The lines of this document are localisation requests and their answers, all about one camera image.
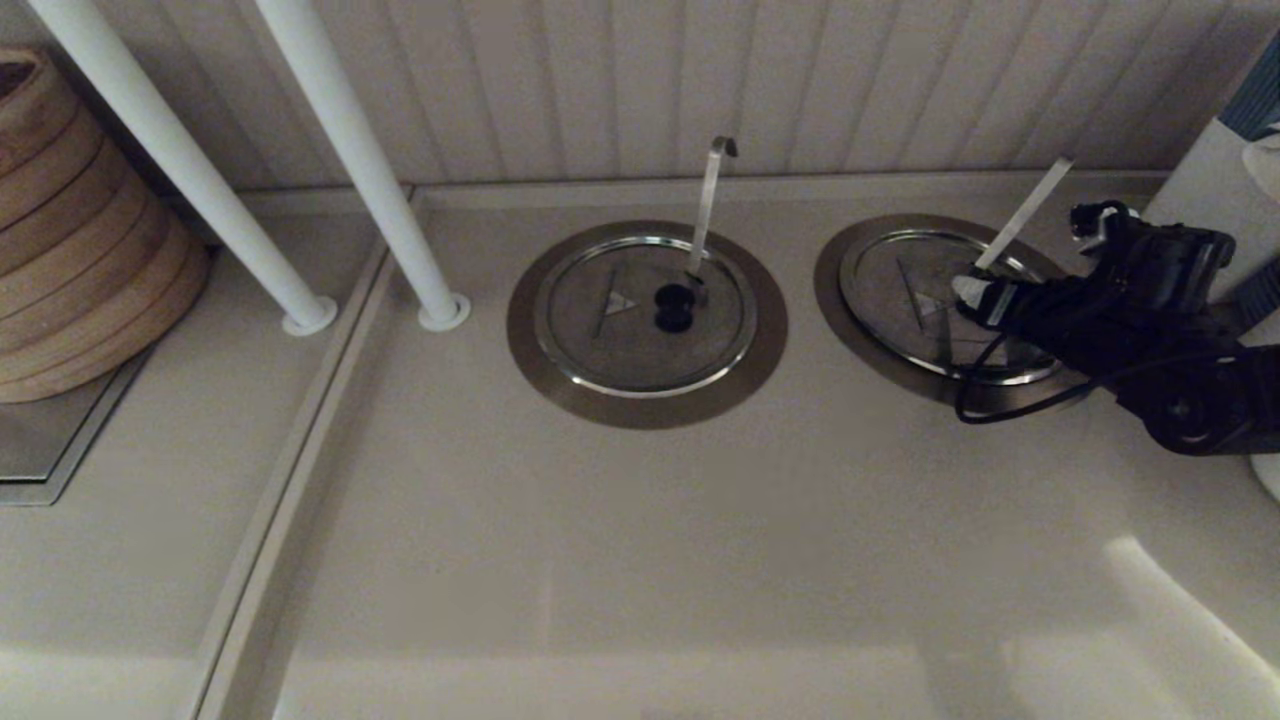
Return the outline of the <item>hinged steel lid black knob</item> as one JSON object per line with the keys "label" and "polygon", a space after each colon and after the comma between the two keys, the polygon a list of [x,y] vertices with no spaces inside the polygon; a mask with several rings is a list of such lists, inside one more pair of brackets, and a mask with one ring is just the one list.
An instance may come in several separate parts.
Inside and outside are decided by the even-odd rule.
{"label": "hinged steel lid black knob", "polygon": [[891,355],[959,380],[997,334],[959,311],[952,281],[972,270],[995,237],[993,229],[972,223],[856,227],[837,263],[840,296]]}

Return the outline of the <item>straight steel ladle handle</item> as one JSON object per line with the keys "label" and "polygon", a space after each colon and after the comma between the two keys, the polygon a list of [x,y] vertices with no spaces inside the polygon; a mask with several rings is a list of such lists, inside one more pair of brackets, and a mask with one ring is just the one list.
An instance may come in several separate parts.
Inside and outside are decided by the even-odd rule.
{"label": "straight steel ladle handle", "polygon": [[1060,156],[1048,170],[1039,178],[1033,190],[1020,202],[1015,213],[1007,219],[1000,232],[988,243],[980,256],[973,263],[975,272],[987,272],[1005,254],[1009,246],[1025,228],[1027,223],[1038,213],[1050,195],[1057,188],[1061,181],[1073,169],[1075,160],[1070,156]]}

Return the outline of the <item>round steel lid black knob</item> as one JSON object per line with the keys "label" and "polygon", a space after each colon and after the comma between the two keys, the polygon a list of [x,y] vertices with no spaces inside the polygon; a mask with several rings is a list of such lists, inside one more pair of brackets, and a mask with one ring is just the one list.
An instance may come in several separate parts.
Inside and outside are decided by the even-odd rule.
{"label": "round steel lid black knob", "polygon": [[613,227],[559,246],[532,281],[536,347],[571,383],[673,398],[726,378],[756,342],[762,283],[732,247],[689,228]]}

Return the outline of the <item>white and teal striped box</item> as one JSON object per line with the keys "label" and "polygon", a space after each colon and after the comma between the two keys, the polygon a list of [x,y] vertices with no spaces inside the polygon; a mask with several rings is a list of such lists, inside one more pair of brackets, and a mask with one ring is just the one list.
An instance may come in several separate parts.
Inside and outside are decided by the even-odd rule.
{"label": "white and teal striped box", "polygon": [[1210,300],[1234,313],[1248,345],[1280,345],[1280,31],[1146,218],[1230,234],[1236,249]]}

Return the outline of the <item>brushed steel well collar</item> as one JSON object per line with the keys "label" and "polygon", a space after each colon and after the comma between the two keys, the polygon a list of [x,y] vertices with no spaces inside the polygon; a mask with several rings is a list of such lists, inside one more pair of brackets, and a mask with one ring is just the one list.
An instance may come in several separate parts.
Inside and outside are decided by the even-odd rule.
{"label": "brushed steel well collar", "polygon": [[[856,227],[887,222],[943,222],[948,225],[974,222],[931,214],[892,214],[858,222],[840,231],[822,249],[815,263],[814,290],[820,311],[829,328],[864,363],[884,379],[905,391],[936,402],[954,406],[963,379],[933,375],[919,366],[891,355],[854,319],[845,306],[837,286],[837,263],[852,241]],[[1064,277],[1065,272],[1020,240],[1015,240],[991,268],[997,278],[1043,282]],[[1051,355],[1016,340],[1007,340],[987,359],[977,373],[966,396],[966,411],[979,416],[1012,411],[1046,400],[1082,384],[1085,378],[1066,369]]]}
{"label": "brushed steel well collar", "polygon": [[540,395],[563,410],[596,424],[655,430],[686,427],[719,416],[742,404],[768,382],[780,365],[788,336],[787,307],[774,277],[748,249],[722,234],[713,232],[708,238],[732,247],[748,263],[763,291],[762,332],[748,357],[726,378],[673,398],[616,398],[571,383],[535,345],[531,323],[532,281],[556,255],[556,250],[584,236],[599,236],[608,228],[641,224],[684,227],[694,232],[691,225],[676,222],[617,222],[589,228],[553,245],[524,272],[511,296],[506,331],[512,357],[525,379]]}

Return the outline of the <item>white round pole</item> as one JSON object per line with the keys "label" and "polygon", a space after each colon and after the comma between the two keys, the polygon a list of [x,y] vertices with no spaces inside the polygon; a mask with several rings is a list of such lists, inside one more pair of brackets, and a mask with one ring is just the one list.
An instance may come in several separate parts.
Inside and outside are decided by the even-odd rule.
{"label": "white round pole", "polygon": [[183,126],[92,0],[26,0],[215,236],[285,314],[287,334],[329,327],[337,302],[315,293]]}
{"label": "white round pole", "polygon": [[294,81],[420,304],[419,324],[443,333],[470,315],[448,284],[311,0],[253,0]]}

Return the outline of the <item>bamboo steamer stack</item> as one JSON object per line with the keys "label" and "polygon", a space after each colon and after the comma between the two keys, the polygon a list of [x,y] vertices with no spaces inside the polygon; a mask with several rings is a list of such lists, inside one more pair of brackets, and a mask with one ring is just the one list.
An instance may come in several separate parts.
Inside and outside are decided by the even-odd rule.
{"label": "bamboo steamer stack", "polygon": [[141,354],[192,309],[210,264],[52,59],[0,46],[0,405]]}

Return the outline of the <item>metal plate corner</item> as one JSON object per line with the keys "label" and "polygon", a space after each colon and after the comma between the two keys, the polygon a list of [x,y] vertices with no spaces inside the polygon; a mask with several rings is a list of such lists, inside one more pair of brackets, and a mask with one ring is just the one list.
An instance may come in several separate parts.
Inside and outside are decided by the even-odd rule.
{"label": "metal plate corner", "polygon": [[65,393],[0,405],[0,509],[60,500],[154,350]]}

